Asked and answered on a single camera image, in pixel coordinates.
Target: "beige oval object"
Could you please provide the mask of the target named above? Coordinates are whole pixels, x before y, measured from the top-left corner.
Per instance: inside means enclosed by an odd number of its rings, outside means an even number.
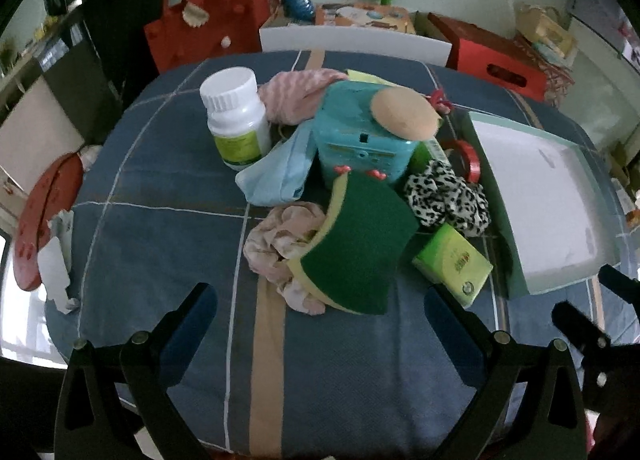
[[[427,140],[438,131],[440,116],[427,99],[411,88],[389,87],[371,100],[378,124],[405,140]]]

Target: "white plastic bottle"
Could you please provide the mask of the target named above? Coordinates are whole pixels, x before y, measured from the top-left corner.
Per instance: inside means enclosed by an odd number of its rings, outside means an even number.
[[[240,171],[269,153],[269,123],[250,68],[226,68],[210,75],[200,86],[200,97],[209,131],[231,169]]]

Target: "green sponge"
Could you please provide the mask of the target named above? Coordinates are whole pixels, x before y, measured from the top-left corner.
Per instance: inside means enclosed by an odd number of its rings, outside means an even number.
[[[417,229],[413,212],[389,186],[347,173],[335,179],[326,220],[306,253],[287,265],[326,304],[383,314],[398,260]]]

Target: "red tote bag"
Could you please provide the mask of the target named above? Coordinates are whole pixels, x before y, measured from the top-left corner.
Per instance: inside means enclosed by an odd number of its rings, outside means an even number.
[[[162,17],[145,25],[146,42],[160,73],[209,57],[262,50],[259,29],[271,15],[270,0],[194,0],[209,14],[198,27],[182,18],[188,1],[169,7],[169,0],[163,0]]]

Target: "red box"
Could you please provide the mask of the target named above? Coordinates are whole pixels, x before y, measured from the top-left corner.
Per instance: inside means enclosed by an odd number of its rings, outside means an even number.
[[[545,100],[546,76],[513,41],[478,26],[429,13],[428,20],[451,43],[447,67]]]

